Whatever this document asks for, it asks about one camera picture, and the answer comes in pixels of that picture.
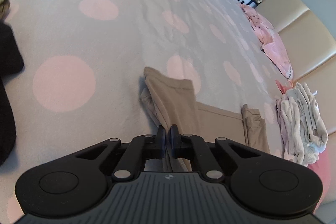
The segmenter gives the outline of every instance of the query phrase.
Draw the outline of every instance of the ribbed gray panel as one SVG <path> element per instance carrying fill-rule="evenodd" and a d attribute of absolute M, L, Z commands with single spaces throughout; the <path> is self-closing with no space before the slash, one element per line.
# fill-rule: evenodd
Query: ribbed gray panel
<path fill-rule="evenodd" d="M 226 188 L 197 173 L 142 172 L 132 182 L 116 184 L 92 210 L 67 219 L 26 215 L 18 224 L 313 224 L 312 215 L 294 220 L 265 219 L 242 209 Z"/>

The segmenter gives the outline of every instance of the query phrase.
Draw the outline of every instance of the headboard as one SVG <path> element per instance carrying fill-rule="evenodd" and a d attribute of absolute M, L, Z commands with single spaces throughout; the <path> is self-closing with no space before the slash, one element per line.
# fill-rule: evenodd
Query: headboard
<path fill-rule="evenodd" d="M 299 80 L 336 54 L 336 41 L 301 0 L 265 0 L 256 10 L 279 33 Z"/>
<path fill-rule="evenodd" d="M 318 91 L 328 134 L 336 132 L 336 41 L 301 0 L 265 0 L 256 10 L 279 33 L 293 67 L 293 82 Z"/>

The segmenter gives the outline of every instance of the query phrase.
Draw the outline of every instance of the beige pants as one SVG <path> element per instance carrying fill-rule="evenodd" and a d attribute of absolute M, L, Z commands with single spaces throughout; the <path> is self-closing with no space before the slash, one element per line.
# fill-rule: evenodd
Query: beige pants
<path fill-rule="evenodd" d="M 172 124 L 176 124 L 180 134 L 199 135 L 206 142 L 226 137 L 269 153 L 265 120 L 261 118 L 259 110 L 244 105 L 242 114 L 238 114 L 204 105 L 196 102 L 191 80 L 168 78 L 149 67 L 145 67 L 143 73 L 147 88 L 143 90 L 141 100 L 155 124 L 161 124 L 166 133 Z M 176 162 L 166 157 L 164 170 L 190 170 L 188 162 L 184 163 L 187 168 L 182 160 Z"/>

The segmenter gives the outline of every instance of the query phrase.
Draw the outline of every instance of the black fabric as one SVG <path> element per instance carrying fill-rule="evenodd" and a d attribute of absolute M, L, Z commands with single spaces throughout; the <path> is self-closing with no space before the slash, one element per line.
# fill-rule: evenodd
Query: black fabric
<path fill-rule="evenodd" d="M 11 27 L 0 22 L 0 76 L 20 72 L 24 62 Z M 12 151 L 16 139 L 14 116 L 0 78 L 0 165 Z"/>

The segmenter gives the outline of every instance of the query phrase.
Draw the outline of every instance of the bed sheet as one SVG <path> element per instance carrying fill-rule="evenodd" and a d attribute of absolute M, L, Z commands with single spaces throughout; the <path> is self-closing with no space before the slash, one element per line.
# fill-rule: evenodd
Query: bed sheet
<path fill-rule="evenodd" d="M 266 119 L 281 155 L 275 80 L 286 79 L 236 0 L 11 0 L 6 21 L 25 61 L 5 78 L 16 147 L 0 167 L 0 222 L 15 221 L 27 169 L 117 137 L 155 133 L 139 95 L 143 68 L 191 79 L 199 102 Z"/>

